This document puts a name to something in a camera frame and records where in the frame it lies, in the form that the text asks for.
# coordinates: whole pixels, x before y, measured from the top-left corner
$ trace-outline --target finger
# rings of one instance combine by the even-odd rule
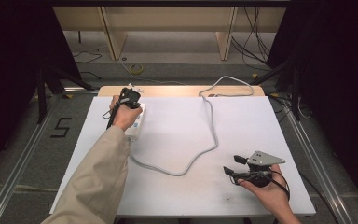
[[[281,168],[279,167],[278,164],[273,164],[271,165],[271,171],[277,172],[279,174],[282,174]],[[276,181],[278,181],[280,184],[284,185],[284,180],[282,178],[281,175],[277,174],[277,173],[272,173],[272,178]]]
[[[118,96],[117,96],[117,95],[114,95],[114,96],[112,97],[112,101],[110,102],[110,106],[109,106],[110,110],[113,109],[113,107],[115,106],[115,104],[116,104],[117,101],[118,101]]]
[[[113,99],[112,99],[112,103],[116,103],[118,101],[118,96],[117,95],[114,95],[113,96]]]
[[[135,112],[140,114],[143,112],[143,109],[139,106],[138,108],[135,108]]]
[[[252,193],[255,193],[255,191],[257,190],[257,187],[252,184],[251,182],[244,180],[244,179],[239,179],[238,183],[243,186],[244,188],[248,189],[249,191],[251,191]]]

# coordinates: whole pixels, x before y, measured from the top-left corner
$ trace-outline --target metal rail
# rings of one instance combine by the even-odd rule
[[[25,149],[22,151],[19,160],[17,161],[13,171],[8,177],[5,185],[1,188],[0,191],[0,217],[3,215],[5,208],[13,194],[14,189],[19,183],[22,174],[24,173],[25,168],[27,167],[28,161],[32,158],[34,151],[37,148],[37,145],[41,139],[43,132],[46,130],[47,124],[51,118],[51,114],[54,111],[55,106],[60,101],[60,95],[53,95],[50,100],[50,106],[48,108],[48,113],[40,124],[36,125],[34,132],[28,141]]]
[[[337,220],[342,224],[353,223],[345,203],[342,201],[329,174],[324,168],[323,163],[319,159],[318,154],[310,142],[310,139],[308,138],[301,122],[296,120],[292,112],[289,112],[288,117],[293,129],[295,130],[298,140],[300,141],[301,146],[310,161],[310,165],[321,184],[322,190],[324,191],[328,202],[337,216]]]

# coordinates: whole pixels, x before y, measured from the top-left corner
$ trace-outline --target gray plastic part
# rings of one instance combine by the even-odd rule
[[[284,159],[271,156],[262,151],[256,151],[248,160],[248,164],[264,166],[285,163]]]

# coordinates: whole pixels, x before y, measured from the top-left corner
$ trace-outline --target hand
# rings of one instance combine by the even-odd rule
[[[112,102],[110,103],[109,108],[112,110],[118,101],[118,96],[113,96]],[[112,125],[117,126],[122,129],[124,132],[132,126],[133,122],[135,122],[136,117],[142,113],[142,108],[130,109],[126,105],[121,105],[118,108],[115,119],[113,120]]]
[[[281,174],[281,169],[277,164],[272,165],[271,170]],[[280,175],[272,173],[272,178],[282,186],[286,186],[284,179]],[[264,188],[259,188],[243,179],[240,179],[238,182],[241,186],[251,191],[280,223],[300,223],[290,208],[286,192],[276,184],[271,182]]]

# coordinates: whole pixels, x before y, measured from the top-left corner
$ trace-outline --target handheld controller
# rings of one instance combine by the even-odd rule
[[[124,132],[127,138],[132,142],[138,139],[139,132],[141,131],[142,128],[142,121],[144,120],[146,105],[141,104],[141,108],[142,108],[142,113],[138,115],[135,122],[133,122],[132,126],[130,126],[130,128],[128,128],[126,132]]]
[[[256,151],[250,158],[234,156],[234,161],[243,165],[248,164],[248,173],[235,173],[233,170],[223,166],[225,174],[229,175],[231,181],[235,185],[239,185],[239,179],[244,179],[260,188],[265,187],[271,182],[272,172],[270,166],[272,164],[285,163],[285,160],[271,156],[265,152]]]
[[[129,107],[131,109],[138,108],[141,105],[138,103],[139,98],[141,98],[141,94],[139,94],[139,92],[124,87],[121,90],[120,96],[119,96],[116,104],[113,106],[112,113],[110,115],[109,122],[107,123],[106,129],[108,129],[108,128],[110,128],[110,126],[112,126],[112,123],[115,120],[115,116],[118,111],[118,108],[122,104],[125,104],[127,107]]]

